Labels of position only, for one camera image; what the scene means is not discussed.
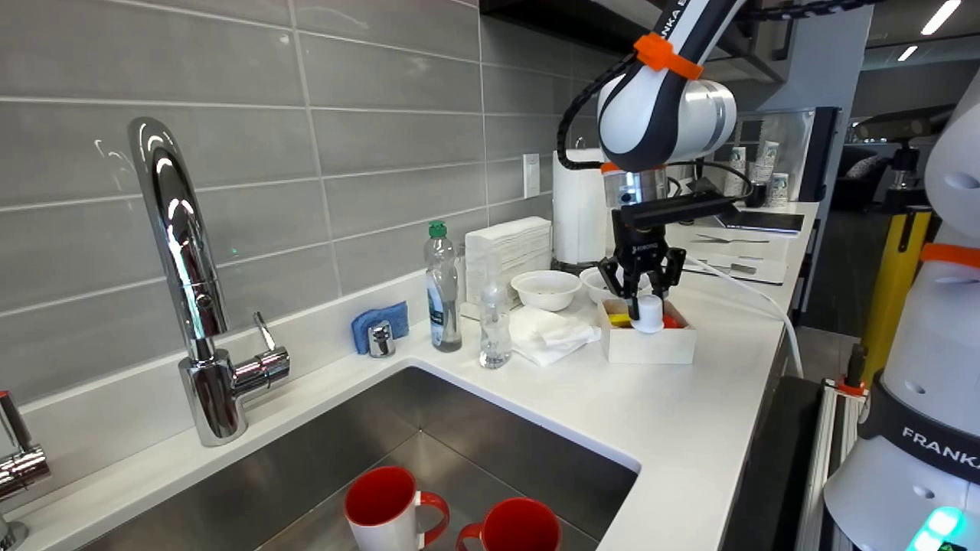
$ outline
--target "wall outlet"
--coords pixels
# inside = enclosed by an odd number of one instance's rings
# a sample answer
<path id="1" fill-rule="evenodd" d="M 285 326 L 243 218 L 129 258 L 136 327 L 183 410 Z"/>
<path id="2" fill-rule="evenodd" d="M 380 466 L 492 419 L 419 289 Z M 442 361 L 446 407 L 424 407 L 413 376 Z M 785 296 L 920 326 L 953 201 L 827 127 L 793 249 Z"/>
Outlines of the wall outlet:
<path id="1" fill-rule="evenodd" d="M 542 195 L 542 159 L 539 153 L 523 153 L 523 198 Z"/>

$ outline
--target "ceiling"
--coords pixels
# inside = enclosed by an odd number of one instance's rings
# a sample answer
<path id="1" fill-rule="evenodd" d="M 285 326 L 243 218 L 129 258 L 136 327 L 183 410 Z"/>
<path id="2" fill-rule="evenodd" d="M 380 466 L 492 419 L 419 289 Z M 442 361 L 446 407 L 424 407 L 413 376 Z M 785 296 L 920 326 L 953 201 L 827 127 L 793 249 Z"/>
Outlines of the ceiling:
<path id="1" fill-rule="evenodd" d="M 894 71 L 945 62 L 980 64 L 980 0 L 961 0 L 958 12 L 935 33 L 920 36 L 920 26 L 944 5 L 944 0 L 883 0 L 867 42 L 863 71 Z"/>

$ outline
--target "mug handle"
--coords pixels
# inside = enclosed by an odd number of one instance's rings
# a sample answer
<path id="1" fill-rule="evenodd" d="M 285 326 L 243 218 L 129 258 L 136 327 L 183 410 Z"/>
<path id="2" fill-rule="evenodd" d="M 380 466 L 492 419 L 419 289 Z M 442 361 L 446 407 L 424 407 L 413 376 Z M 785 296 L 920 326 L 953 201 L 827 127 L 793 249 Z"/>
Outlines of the mug handle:
<path id="1" fill-rule="evenodd" d="M 464 543 L 477 543 L 483 536 L 483 522 L 468 522 L 459 530 L 456 551 L 464 551 Z"/>
<path id="2" fill-rule="evenodd" d="M 424 530 L 424 536 L 421 536 L 421 546 L 427 547 L 451 527 L 451 506 L 439 494 L 419 490 L 419 495 L 421 495 L 419 498 L 421 509 L 442 511 L 442 520 L 431 530 Z"/>

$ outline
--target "ceiling light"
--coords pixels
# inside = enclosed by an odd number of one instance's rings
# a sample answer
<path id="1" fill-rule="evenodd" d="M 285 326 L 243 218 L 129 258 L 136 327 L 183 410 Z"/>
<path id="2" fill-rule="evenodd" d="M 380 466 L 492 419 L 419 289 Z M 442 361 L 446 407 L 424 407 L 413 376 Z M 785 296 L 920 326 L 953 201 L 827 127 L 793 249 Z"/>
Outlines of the ceiling light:
<path id="1" fill-rule="evenodd" d="M 945 0 L 920 27 L 920 36 L 935 36 L 958 5 L 961 0 Z"/>
<path id="2" fill-rule="evenodd" d="M 917 47 L 907 47 L 907 53 L 898 55 L 898 62 L 910 62 L 917 53 Z"/>

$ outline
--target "white countertop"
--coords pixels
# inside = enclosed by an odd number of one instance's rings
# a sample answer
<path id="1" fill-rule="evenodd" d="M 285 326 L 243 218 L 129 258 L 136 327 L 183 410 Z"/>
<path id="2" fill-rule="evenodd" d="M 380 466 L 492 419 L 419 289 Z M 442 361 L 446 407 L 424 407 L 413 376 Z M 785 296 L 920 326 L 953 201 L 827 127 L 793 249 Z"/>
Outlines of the white countertop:
<path id="1" fill-rule="evenodd" d="M 761 285 L 773 300 L 790 307 L 818 208 L 790 205 L 780 211 L 808 213 L 799 237 L 780 240 L 786 285 Z M 697 332 L 692 363 L 620 366 L 607 363 L 601 347 L 587 347 L 553 366 L 513 358 L 502 369 L 483 369 L 474 363 L 474 326 L 464 326 L 464 347 L 452 355 L 433 351 L 419 326 L 406 341 L 399 341 L 399 355 L 384 361 L 358 355 L 310 361 L 310 355 L 297 355 L 307 363 L 247 407 L 247 433 L 226 446 L 198 446 L 197 433 L 179 430 L 168 441 L 22 506 L 13 517 L 32 530 L 24 551 L 76 547 L 321 415 L 390 374 L 416 363 L 637 467 L 637 485 L 601 547 L 707 551 L 719 546 L 725 527 L 773 366 L 780 320 L 758 307 L 758 296 L 738 296 L 738 292 L 711 276 L 682 276 L 671 300 Z"/>

